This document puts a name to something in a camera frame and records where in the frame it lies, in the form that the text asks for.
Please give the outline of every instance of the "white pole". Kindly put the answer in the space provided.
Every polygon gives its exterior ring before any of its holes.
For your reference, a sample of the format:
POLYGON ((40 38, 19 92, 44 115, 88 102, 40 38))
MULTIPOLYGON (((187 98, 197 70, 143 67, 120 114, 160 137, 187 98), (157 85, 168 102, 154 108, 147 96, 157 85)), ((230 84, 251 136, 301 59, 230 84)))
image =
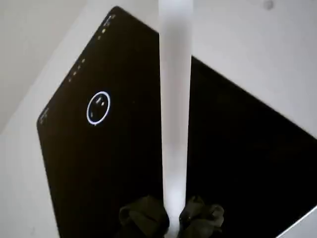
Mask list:
POLYGON ((192 12, 192 0, 159 0, 163 192, 169 238, 177 237, 186 199, 192 12))

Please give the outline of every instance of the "black screen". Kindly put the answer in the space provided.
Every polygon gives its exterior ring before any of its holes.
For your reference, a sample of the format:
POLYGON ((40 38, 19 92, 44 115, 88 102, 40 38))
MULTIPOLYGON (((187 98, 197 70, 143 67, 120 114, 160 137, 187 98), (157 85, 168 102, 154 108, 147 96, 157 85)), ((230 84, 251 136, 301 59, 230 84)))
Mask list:
MULTIPOLYGON (((110 237, 121 206, 162 199, 158 33, 112 9, 38 132, 61 238, 110 237)), ((224 207, 225 237, 274 237, 316 205, 316 140, 195 58, 188 141, 187 198, 224 207)))

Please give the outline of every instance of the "white ring light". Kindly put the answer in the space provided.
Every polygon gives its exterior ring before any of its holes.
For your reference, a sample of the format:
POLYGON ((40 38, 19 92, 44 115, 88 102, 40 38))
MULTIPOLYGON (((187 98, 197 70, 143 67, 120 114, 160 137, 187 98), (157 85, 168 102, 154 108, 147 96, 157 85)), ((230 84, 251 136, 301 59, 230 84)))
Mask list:
POLYGON ((96 93, 90 100, 88 106, 87 106, 87 112, 86 112, 86 116, 87 116, 87 120, 88 122, 91 124, 91 125, 98 125, 100 122, 102 122, 105 117, 107 116, 108 112, 109 112, 109 108, 110 108, 110 96, 108 93, 104 92, 104 91, 101 91, 99 93, 96 93), (92 101, 95 99, 95 97, 97 97, 98 95, 100 94, 103 94, 107 97, 107 100, 108 100, 108 107, 107 107, 107 110, 106 110, 106 113, 104 114, 103 118, 101 118, 99 121, 92 121, 90 120, 89 118, 89 107, 90 107, 90 104, 92 103, 92 101))

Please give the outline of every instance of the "white wall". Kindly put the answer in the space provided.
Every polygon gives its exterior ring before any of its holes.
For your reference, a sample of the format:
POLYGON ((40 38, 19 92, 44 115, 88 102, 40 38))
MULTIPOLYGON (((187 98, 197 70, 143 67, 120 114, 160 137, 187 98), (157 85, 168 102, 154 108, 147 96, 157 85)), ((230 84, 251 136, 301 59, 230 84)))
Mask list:
POLYGON ((0 1, 0 132, 86 1, 0 1))
MULTIPOLYGON (((157 29, 156 1, 97 0, 85 7, 2 133, 0 237, 57 237, 36 119, 116 2, 157 29)), ((194 55, 316 136, 316 7, 279 0, 267 11, 257 0, 198 0, 194 55)), ((317 212, 285 237, 316 237, 316 221, 317 212)))

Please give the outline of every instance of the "circular icon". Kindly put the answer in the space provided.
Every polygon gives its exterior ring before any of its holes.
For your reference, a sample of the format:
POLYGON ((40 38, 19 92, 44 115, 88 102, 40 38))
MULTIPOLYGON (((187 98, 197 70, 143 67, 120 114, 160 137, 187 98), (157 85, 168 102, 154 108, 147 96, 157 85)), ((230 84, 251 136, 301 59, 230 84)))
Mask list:
POLYGON ((110 108, 110 96, 106 92, 96 93, 87 107, 87 120, 91 125, 98 125, 107 116, 110 108))

